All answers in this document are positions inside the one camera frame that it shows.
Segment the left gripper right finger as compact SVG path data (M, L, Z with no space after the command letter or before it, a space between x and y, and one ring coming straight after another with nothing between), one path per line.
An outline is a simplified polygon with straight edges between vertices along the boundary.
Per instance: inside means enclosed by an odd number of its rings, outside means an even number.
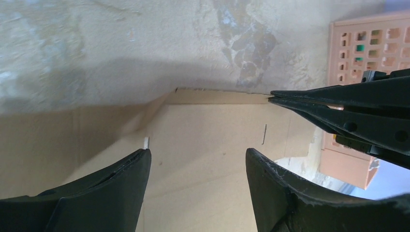
M260 232L407 232L410 196L369 200L310 182L254 148L246 172Z

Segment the brown cardboard box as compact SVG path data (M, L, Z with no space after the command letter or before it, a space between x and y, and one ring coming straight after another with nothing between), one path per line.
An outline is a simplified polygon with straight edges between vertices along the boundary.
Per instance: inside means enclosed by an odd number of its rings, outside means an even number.
M254 232L246 150L303 157L314 130L264 95L200 90L146 105L1 116L0 196L36 195L148 148L137 231Z

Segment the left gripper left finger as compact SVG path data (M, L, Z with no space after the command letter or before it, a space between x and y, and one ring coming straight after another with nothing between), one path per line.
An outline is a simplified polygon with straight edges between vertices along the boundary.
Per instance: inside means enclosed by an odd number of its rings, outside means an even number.
M151 167L138 149L114 164L36 196L2 199L3 232L133 232Z

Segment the orange plastic file organizer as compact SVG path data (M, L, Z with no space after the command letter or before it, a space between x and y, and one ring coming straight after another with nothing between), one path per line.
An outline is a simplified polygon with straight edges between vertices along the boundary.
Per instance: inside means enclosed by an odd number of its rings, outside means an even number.
M410 12L396 11L330 25L328 85L349 85L362 81L366 71L392 71L410 66ZM367 189L379 161L335 141L324 132L320 172Z

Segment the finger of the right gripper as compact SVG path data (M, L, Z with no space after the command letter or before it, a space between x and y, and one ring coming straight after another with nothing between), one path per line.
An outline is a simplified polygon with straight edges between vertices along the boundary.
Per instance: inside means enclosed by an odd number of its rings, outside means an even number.
M270 102L313 103L381 110L410 109L410 77L395 77L352 85L337 85L303 91L272 91Z
M410 121L408 119L369 115L332 109L323 104L271 97L269 102L290 109L328 133L349 138L361 145L347 145L362 151L364 145L377 149L367 154L409 169Z

